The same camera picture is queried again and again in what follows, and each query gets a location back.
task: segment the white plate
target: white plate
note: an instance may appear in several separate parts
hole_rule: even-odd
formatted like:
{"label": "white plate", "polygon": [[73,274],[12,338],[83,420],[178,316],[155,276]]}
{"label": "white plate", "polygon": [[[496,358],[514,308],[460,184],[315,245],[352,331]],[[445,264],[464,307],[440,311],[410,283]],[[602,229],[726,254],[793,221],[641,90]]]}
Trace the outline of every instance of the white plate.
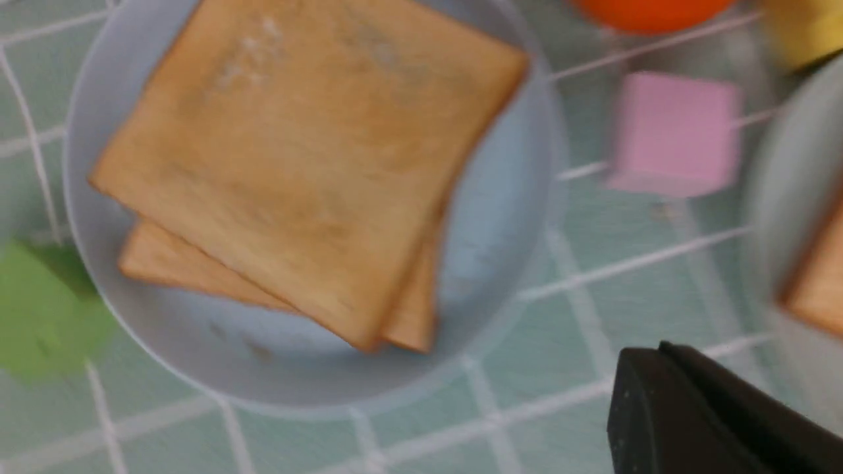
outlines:
{"label": "white plate", "polygon": [[94,191],[86,176],[196,0],[132,0],[105,26],[72,99],[64,163],[68,213],[100,292],[160,363],[247,407],[332,417],[425,393],[456,375],[461,356],[479,350],[518,315],[510,297],[545,216],[558,215],[548,211],[563,155],[556,94],[536,41],[509,3],[424,3],[532,57],[529,77],[476,149],[455,194],[438,292],[442,322],[427,356],[398,349],[364,356],[310,320],[120,274],[116,261],[134,217]]}
{"label": "white plate", "polygon": [[816,421],[843,434],[843,340],[774,304],[774,295],[843,186],[843,58],[794,96],[756,159],[746,208],[753,226],[744,247],[747,288],[760,296]]}

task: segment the orange ball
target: orange ball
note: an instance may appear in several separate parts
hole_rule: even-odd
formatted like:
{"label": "orange ball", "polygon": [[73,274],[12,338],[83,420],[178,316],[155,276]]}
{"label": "orange ball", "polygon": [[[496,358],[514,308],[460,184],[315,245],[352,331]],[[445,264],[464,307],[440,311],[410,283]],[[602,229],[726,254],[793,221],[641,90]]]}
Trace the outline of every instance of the orange ball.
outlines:
{"label": "orange ball", "polygon": [[733,2],[734,0],[575,0],[575,3],[598,21],[618,30],[645,35],[682,30],[702,23]]}

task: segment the pink block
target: pink block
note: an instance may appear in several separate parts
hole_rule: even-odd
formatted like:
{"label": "pink block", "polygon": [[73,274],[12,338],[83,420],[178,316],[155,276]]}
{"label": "pink block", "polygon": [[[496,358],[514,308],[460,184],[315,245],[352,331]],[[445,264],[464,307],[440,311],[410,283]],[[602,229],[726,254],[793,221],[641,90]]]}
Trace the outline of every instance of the pink block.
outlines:
{"label": "pink block", "polygon": [[692,197],[730,185],[738,169],[733,124],[740,106],[740,92],[729,83],[628,75],[607,186]]}

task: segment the slice of bread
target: slice of bread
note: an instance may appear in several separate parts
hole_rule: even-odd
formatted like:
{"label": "slice of bread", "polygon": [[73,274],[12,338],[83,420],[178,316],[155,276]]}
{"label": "slice of bread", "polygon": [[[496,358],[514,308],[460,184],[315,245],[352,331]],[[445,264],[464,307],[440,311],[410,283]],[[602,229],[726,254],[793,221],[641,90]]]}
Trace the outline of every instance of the slice of bread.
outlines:
{"label": "slice of bread", "polygon": [[[384,330],[386,341],[421,353],[430,351],[436,327],[439,231],[435,229],[425,240],[392,320]],[[223,296],[271,310],[299,312],[146,219],[141,219],[129,235],[120,269],[128,277],[149,283]]]}
{"label": "slice of bread", "polygon": [[843,337],[843,194],[809,243],[781,295],[792,315]]}
{"label": "slice of bread", "polygon": [[203,0],[89,179],[371,351],[527,65],[411,0]]}

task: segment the black object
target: black object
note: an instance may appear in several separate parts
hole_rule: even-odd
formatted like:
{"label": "black object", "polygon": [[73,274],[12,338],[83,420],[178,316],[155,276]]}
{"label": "black object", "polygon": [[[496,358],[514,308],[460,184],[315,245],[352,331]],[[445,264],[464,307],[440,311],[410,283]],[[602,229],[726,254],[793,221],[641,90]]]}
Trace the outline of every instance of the black object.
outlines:
{"label": "black object", "polygon": [[843,473],[843,439],[669,342],[620,352],[608,432],[616,474]]}

